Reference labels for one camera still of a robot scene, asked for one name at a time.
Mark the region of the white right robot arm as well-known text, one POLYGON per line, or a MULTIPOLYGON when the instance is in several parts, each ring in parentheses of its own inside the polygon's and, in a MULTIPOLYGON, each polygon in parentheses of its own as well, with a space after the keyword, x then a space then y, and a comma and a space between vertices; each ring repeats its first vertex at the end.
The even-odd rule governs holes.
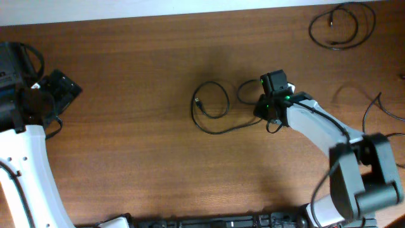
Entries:
POLYGON ((329 170, 296 217, 297 227, 363 227, 366 216, 404 201, 388 136, 366 134, 337 120, 308 93, 296 93, 283 70, 259 81, 264 93, 254 115, 300 132, 329 159, 329 170))

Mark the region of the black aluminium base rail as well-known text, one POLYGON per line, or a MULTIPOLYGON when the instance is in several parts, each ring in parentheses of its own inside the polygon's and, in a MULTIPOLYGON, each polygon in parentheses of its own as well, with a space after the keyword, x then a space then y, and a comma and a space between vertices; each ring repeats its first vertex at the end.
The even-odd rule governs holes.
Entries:
POLYGON ((99 222, 95 228, 299 228, 312 227, 309 215, 301 207, 297 213, 273 212, 234 217, 206 217, 170 220, 135 220, 129 213, 99 222))

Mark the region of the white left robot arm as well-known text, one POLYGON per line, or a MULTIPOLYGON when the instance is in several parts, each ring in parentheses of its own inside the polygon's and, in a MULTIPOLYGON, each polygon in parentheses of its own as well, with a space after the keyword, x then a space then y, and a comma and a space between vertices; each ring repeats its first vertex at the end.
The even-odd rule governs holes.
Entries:
POLYGON ((20 42, 1 43, 1 187, 16 227, 73 227, 52 175, 46 141, 52 122, 82 88, 20 42))

